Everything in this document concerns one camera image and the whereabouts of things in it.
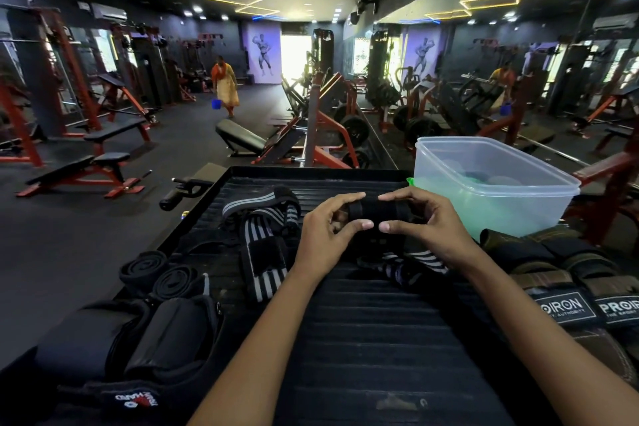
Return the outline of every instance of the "forearm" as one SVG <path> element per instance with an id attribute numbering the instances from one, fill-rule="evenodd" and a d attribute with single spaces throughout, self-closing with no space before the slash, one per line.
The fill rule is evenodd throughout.
<path id="1" fill-rule="evenodd" d="M 273 422 L 286 364 L 317 284 L 292 268 L 188 426 Z"/>
<path id="2" fill-rule="evenodd" d="M 465 273 L 565 426 L 626 426 L 639 395 L 576 343 L 487 255 Z"/>

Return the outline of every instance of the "yellow kurta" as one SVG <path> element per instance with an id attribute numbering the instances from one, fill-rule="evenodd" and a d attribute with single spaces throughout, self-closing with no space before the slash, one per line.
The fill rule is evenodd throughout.
<path id="1" fill-rule="evenodd" d="M 238 91 L 235 87 L 235 83 L 233 83 L 235 73 L 233 72 L 233 68 L 230 64 L 225 64 L 226 74 L 217 82 L 217 97 L 222 100 L 226 106 L 237 107 L 240 106 L 240 98 L 238 97 Z"/>

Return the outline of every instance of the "bodybuilder poster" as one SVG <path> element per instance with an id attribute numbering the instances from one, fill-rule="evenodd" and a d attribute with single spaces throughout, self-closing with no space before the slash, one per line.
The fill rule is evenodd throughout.
<path id="1" fill-rule="evenodd" d="M 249 74 L 255 83 L 282 83 L 282 30 L 277 22 L 259 21 L 245 25 L 244 47 L 249 52 Z"/>
<path id="2" fill-rule="evenodd" d="M 403 66 L 412 66 L 420 79 L 434 76 L 441 34 L 439 26 L 431 24 L 409 27 Z"/>

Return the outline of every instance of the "black tray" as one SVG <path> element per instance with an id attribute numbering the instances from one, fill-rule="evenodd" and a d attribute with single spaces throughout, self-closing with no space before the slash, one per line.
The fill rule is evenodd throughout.
<path id="1" fill-rule="evenodd" d="M 223 204 L 239 191 L 285 185 L 306 213 L 338 193 L 378 195 L 404 187 L 407 177 L 408 172 L 391 170 L 232 167 L 158 248 L 170 255 L 180 236 L 217 228 Z M 236 252 L 222 248 L 187 256 L 185 262 L 211 276 L 212 293 L 226 313 L 226 336 L 217 346 L 220 372 L 262 309 L 245 304 Z M 25 382 L 33 390 L 32 355 L 30 350 L 0 372 L 1 390 L 25 390 Z M 43 394 L 39 400 L 55 402 Z M 547 425 L 556 418 L 521 364 L 452 289 L 432 296 L 409 294 L 379 276 L 363 276 L 351 262 L 340 262 L 308 307 L 275 424 L 501 426 L 535 421 Z M 70 406 L 58 406 L 41 424 L 80 423 L 117 424 Z"/>

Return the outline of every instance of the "foam roller handle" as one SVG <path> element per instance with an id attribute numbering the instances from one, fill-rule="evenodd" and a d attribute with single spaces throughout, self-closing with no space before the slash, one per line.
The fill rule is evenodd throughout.
<path id="1" fill-rule="evenodd" d="M 175 207 L 182 202 L 184 192 L 180 192 L 177 189 L 173 189 L 160 201 L 160 209 L 163 211 L 172 211 Z"/>

